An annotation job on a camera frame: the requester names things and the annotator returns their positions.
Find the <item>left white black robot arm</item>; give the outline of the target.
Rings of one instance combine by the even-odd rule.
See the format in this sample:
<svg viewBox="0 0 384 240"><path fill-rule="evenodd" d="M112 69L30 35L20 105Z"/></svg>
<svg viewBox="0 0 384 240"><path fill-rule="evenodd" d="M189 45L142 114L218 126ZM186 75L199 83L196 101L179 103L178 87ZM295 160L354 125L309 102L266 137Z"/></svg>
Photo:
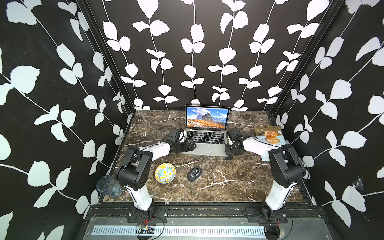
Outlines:
<svg viewBox="0 0 384 240"><path fill-rule="evenodd" d="M155 144L141 148L128 146L118 167L116 179L128 190L134 207L139 211L148 212L153 203L146 186L152 162L170 154L191 152L197 148L193 140L184 140L184 133L183 129L171 128L170 132Z"/></svg>

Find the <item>black wireless mouse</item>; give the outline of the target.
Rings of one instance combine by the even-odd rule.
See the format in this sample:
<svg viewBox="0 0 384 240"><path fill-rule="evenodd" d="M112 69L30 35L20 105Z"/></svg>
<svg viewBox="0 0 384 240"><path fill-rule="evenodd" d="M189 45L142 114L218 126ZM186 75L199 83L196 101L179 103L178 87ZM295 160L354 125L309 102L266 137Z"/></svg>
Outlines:
<svg viewBox="0 0 384 240"><path fill-rule="evenodd" d="M195 180L197 180L203 173L203 170L201 167L197 166L197 167L194 167L188 174L187 174L187 179L190 181L190 182L194 182Z"/></svg>

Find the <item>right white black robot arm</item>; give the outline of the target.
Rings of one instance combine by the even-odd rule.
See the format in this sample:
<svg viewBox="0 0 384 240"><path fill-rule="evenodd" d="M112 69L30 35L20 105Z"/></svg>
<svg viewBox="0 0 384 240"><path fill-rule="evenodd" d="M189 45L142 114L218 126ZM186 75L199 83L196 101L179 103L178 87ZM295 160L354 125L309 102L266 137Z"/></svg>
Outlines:
<svg viewBox="0 0 384 240"><path fill-rule="evenodd" d="M275 220L282 211L292 188L306 171L301 158L290 144L276 146L244 136L237 128L228 131L230 143L225 145L226 159L252 152L269 160L274 182L270 193L263 201L261 216L266 221Z"/></svg>

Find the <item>silver laptop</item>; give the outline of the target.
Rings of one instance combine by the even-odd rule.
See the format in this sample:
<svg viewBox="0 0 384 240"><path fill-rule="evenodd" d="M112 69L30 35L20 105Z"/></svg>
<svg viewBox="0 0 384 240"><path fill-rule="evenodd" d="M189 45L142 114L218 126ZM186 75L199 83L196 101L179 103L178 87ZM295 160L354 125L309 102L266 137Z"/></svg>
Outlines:
<svg viewBox="0 0 384 240"><path fill-rule="evenodd" d="M186 135L184 140L196 144L193 151L185 155L226 157L225 145L228 143L227 126L229 107L185 106Z"/></svg>

